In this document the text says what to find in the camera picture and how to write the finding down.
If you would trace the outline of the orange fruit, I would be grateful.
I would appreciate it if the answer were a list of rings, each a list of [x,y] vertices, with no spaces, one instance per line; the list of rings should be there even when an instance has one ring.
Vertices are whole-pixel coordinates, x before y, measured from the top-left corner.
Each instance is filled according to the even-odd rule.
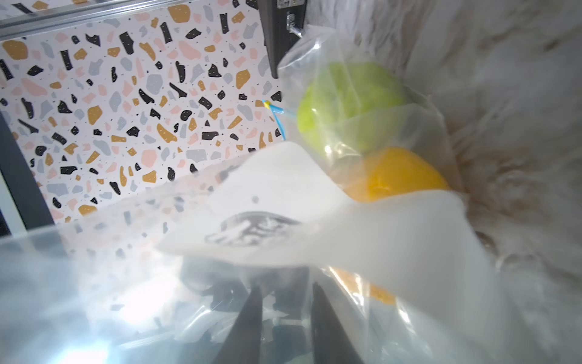
[[[366,281],[360,275],[334,267],[330,267],[328,271],[336,283],[354,300],[371,298],[380,303],[395,306],[396,297],[393,294]]]

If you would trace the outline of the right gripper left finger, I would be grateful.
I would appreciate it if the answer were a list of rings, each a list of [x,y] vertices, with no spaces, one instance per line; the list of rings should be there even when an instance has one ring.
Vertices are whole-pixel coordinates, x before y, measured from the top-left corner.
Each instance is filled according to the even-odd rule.
[[[213,364],[258,364],[262,339],[263,296],[255,286],[236,318]]]

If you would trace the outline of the green lime fruit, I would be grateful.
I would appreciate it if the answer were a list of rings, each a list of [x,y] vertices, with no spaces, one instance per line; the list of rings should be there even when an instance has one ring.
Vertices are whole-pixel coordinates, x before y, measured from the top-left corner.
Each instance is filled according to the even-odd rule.
[[[390,135],[392,108],[411,102],[404,86],[375,62],[333,62],[321,68],[296,112],[297,127],[315,151],[336,147],[362,155]]]

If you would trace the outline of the black briefcase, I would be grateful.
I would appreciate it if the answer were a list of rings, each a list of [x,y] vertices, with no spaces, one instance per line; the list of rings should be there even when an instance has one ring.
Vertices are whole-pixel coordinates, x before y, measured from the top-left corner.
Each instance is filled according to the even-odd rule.
[[[258,0],[259,15],[265,37],[271,75],[277,79],[277,66],[286,53],[299,40],[299,36],[288,29],[291,16],[293,26],[301,31],[306,17],[307,1]]]

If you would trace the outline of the yellow lemon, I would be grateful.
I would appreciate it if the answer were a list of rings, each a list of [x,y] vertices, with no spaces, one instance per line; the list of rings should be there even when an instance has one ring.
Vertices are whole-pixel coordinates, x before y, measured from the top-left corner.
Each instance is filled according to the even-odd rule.
[[[420,156],[389,147],[365,156],[348,174],[343,191],[359,203],[424,190],[450,190],[447,180]]]

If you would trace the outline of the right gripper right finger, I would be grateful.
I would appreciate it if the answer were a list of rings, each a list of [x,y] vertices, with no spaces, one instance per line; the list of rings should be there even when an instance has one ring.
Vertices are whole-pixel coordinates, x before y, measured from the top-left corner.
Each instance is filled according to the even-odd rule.
[[[363,364],[323,288],[312,285],[311,330],[314,363]]]

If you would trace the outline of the clear red zip-top bag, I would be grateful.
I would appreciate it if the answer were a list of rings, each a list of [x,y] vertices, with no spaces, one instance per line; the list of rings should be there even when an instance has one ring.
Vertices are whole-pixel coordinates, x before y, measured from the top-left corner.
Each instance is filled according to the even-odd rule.
[[[283,58],[286,140],[2,239],[1,361],[213,363],[259,286],[259,363],[314,363],[318,283],[363,363],[545,362],[452,190],[452,151],[428,98],[406,88],[394,131],[362,155],[322,155],[301,136],[299,102],[333,62],[373,61],[326,27],[306,28]],[[353,200],[350,171],[389,147],[420,156],[451,189]],[[330,267],[395,306],[354,300]]]

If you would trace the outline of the clear blue zip-top bag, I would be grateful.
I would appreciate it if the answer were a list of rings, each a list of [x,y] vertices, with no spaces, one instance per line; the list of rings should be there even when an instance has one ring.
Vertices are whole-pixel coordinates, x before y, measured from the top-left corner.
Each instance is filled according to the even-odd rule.
[[[273,118],[277,124],[277,128],[280,132],[280,136],[282,137],[283,140],[286,140],[285,128],[284,128],[283,123],[281,122],[280,118],[278,118],[279,115],[284,114],[284,110],[281,107],[273,105],[271,102],[269,102],[267,100],[263,100],[262,102],[263,102],[263,106],[265,106],[265,108],[268,109],[271,112],[271,114],[273,115]]]

